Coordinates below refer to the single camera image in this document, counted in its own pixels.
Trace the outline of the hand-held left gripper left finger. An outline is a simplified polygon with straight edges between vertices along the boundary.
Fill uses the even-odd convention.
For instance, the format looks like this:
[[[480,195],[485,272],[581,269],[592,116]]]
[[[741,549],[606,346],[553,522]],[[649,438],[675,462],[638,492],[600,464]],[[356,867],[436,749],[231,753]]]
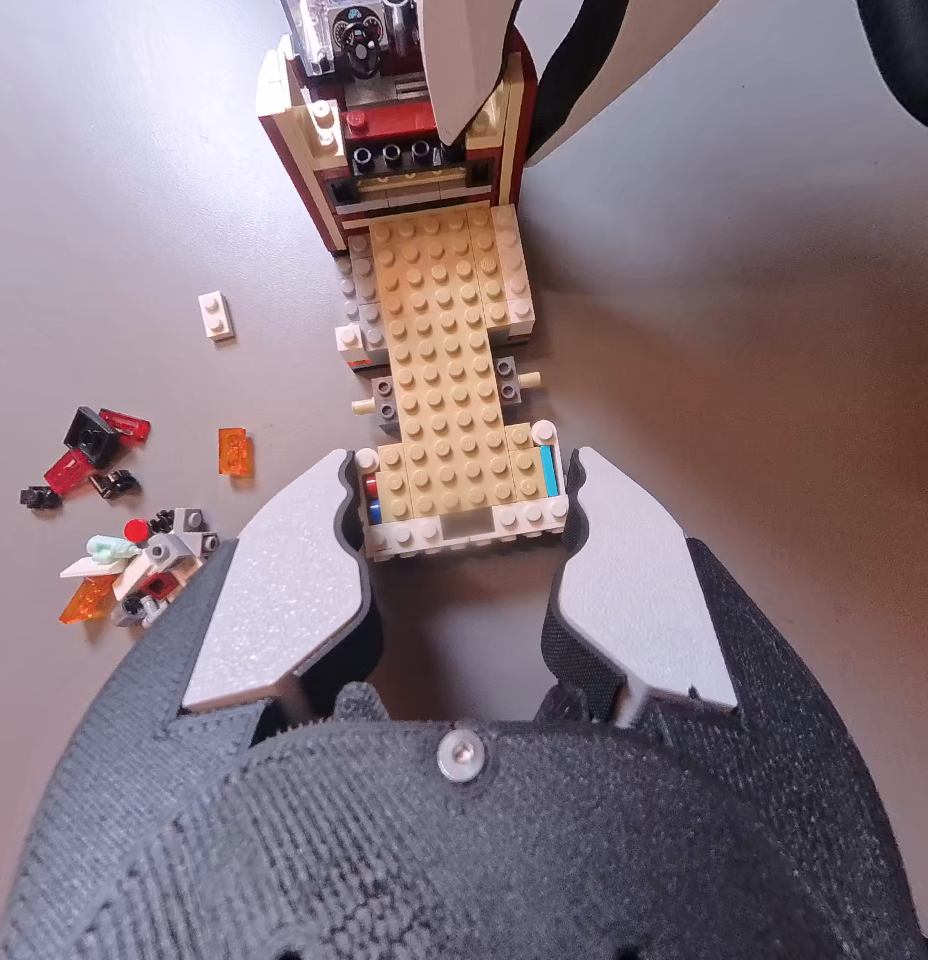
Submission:
[[[383,653],[361,549],[355,455],[334,450],[241,532],[182,706],[193,713],[305,699],[330,714]]]

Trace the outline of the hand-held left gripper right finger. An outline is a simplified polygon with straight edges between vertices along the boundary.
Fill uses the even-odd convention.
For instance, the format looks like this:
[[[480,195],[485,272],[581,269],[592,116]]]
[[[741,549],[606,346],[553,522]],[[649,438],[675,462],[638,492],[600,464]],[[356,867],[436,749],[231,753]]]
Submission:
[[[542,629],[557,680],[590,718],[634,723],[650,699],[738,705],[687,538],[668,511],[590,447],[566,475],[568,516]]]

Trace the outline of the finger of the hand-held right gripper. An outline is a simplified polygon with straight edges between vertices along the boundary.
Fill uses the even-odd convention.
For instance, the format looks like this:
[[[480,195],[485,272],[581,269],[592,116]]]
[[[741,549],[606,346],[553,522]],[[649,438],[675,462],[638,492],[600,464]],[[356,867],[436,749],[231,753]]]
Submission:
[[[421,1],[422,61],[437,133],[452,145],[499,82],[518,1]]]
[[[539,79],[526,165],[540,162],[633,86],[715,1],[584,1]]]

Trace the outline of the tan and dark red brick model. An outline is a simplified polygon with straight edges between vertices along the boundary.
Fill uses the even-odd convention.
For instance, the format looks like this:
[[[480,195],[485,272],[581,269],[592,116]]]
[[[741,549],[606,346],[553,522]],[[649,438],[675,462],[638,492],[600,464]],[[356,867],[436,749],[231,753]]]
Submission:
[[[535,323],[517,218],[537,96],[512,24],[502,74],[451,144],[435,125],[420,2],[282,2],[258,119],[338,270],[338,354],[370,374],[352,404],[393,442],[359,450],[374,561],[558,533],[556,428],[508,423],[512,348]]]

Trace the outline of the grey desk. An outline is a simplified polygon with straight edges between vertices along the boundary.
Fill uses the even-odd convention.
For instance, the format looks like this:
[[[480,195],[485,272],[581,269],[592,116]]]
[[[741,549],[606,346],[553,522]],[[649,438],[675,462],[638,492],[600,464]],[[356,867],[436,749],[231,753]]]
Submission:
[[[274,2],[0,2],[0,899],[76,720],[129,648],[64,626],[92,534],[202,506],[237,534],[374,446],[335,265],[258,121]],[[721,2],[532,167],[542,374],[526,419],[593,446],[734,573],[852,729],[928,888],[928,133],[851,2]],[[206,337],[220,291],[234,339]],[[54,510],[80,406],[148,421]],[[254,475],[218,473],[218,429]]]

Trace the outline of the pile of small grey bricks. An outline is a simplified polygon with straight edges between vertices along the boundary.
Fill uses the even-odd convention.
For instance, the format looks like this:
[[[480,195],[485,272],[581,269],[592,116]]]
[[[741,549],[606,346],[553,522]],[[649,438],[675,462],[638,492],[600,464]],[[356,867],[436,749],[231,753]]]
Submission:
[[[151,519],[129,520],[122,538],[134,542],[141,553],[102,565],[86,556],[62,570],[62,579],[76,579],[77,588],[87,577],[117,574],[115,603],[108,617],[118,627],[149,627],[220,545],[218,533],[207,525],[196,507],[159,511]]]

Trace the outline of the orange transparent studded brick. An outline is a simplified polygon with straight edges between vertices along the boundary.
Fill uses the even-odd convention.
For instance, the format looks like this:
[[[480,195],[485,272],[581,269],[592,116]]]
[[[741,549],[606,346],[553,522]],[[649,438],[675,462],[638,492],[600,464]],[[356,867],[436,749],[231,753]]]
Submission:
[[[253,441],[244,428],[218,429],[218,474],[237,478],[254,475]]]

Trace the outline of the orange transparent slope piece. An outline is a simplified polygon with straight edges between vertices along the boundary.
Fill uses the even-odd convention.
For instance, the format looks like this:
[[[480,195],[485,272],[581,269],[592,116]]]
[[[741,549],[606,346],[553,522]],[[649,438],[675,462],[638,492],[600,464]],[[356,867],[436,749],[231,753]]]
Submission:
[[[114,582],[118,574],[86,577],[62,610],[59,620],[64,625],[107,618],[116,603]]]

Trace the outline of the red and black brick piece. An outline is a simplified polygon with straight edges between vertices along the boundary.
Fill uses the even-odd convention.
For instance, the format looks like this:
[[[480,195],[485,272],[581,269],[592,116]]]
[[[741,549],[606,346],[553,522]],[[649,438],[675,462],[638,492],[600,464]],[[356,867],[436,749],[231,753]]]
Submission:
[[[126,470],[115,470],[115,464],[142,445],[150,430],[144,418],[80,406],[64,435],[63,455],[44,474],[45,486],[62,497],[89,480],[105,499],[133,489],[136,480]]]

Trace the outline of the small white plate brick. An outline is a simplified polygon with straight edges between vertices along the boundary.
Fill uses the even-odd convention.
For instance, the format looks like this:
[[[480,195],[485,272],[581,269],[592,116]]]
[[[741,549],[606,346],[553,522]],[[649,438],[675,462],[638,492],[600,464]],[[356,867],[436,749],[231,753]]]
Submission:
[[[235,339],[235,330],[227,299],[220,291],[199,294],[198,306],[206,337],[213,342]]]

